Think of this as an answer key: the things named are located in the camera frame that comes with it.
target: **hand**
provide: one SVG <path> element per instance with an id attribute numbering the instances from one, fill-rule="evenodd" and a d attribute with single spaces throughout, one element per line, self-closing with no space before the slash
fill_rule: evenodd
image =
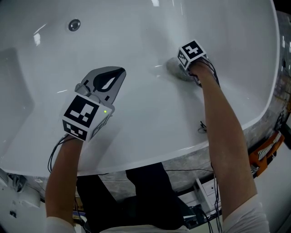
<path id="1" fill-rule="evenodd" d="M 190 73 L 193 75 L 197 75 L 199 79 L 203 78 L 204 76 L 213 76 L 211 69 L 201 61 L 205 62 L 203 59 L 199 58 L 195 62 L 190 64 Z"/>

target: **white sleeve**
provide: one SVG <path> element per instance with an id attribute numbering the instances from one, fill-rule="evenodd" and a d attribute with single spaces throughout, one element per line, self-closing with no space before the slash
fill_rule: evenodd
<path id="1" fill-rule="evenodd" d="M 75 233 L 75 228 L 67 221 L 56 218 L 46 218 L 45 233 Z"/>
<path id="2" fill-rule="evenodd" d="M 224 233 L 269 233 L 269 223 L 258 195 L 253 196 L 223 221 Z"/>

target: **gray marble surface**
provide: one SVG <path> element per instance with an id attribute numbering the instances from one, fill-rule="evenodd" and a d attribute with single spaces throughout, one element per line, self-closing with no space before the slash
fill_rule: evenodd
<path id="1" fill-rule="evenodd" d="M 291 41 L 291 25 L 289 19 L 291 20 L 291 15 L 277 12 L 279 28 L 280 28 L 280 40 L 281 40 L 281 51 L 280 51 L 280 61 L 284 57 L 285 60 L 289 64 L 289 45 Z M 285 48 L 282 46 L 283 36 L 285 40 Z M 277 85 L 274 93 L 277 95 L 281 95 L 279 85 L 281 74 L 281 65 L 279 65 Z M 247 128 L 244 131 L 246 142 L 248 148 L 259 142 L 261 139 L 269 137 L 273 133 L 273 129 L 275 127 L 277 118 L 279 114 L 285 109 L 285 102 L 275 98 L 273 96 L 272 101 L 268 107 L 268 110 L 264 114 L 264 116 L 253 126 Z M 177 170 L 177 169 L 206 169 L 212 170 L 210 158 L 209 158 L 209 149 L 203 148 L 201 150 L 192 152 L 190 154 L 183 155 L 178 158 L 174 158 L 168 161 L 163 162 L 165 170 Z M 182 191 L 193 186 L 196 178 L 205 177 L 211 172 L 197 170 L 197 171 L 168 171 L 167 172 L 172 184 L 172 187 L 175 191 Z M 124 171 L 122 172 L 114 172 L 109 173 L 104 176 L 100 176 L 104 181 L 104 184 L 111 192 L 113 197 L 116 200 L 121 200 L 126 197 L 135 195 L 135 186 L 128 181 L 126 174 Z M 47 183 L 47 178 L 42 178 L 43 183 L 36 183 L 32 177 L 27 177 L 29 183 L 32 187 L 39 190 L 42 196 L 45 194 L 45 187 Z"/>

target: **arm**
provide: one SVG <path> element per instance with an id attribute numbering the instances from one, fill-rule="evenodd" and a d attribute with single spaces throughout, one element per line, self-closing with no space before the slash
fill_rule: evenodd
<path id="1" fill-rule="evenodd" d="M 47 217 L 58 217 L 73 224 L 72 212 L 82 145 L 83 142 L 78 139 L 62 144 L 46 186 Z"/>
<path id="2" fill-rule="evenodd" d="M 223 219 L 257 194 L 244 134 L 230 104 L 203 63 L 192 65 L 203 87 L 209 154 L 220 189 Z"/>

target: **dark pants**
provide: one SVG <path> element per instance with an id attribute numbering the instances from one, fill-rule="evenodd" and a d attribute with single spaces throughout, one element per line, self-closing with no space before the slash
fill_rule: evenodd
<path id="1" fill-rule="evenodd" d="M 178 197 L 161 163 L 127 170 L 126 175 L 135 185 L 137 220 L 121 209 L 98 175 L 78 177 L 78 193 L 92 232 L 144 224 L 175 230 L 184 224 Z"/>

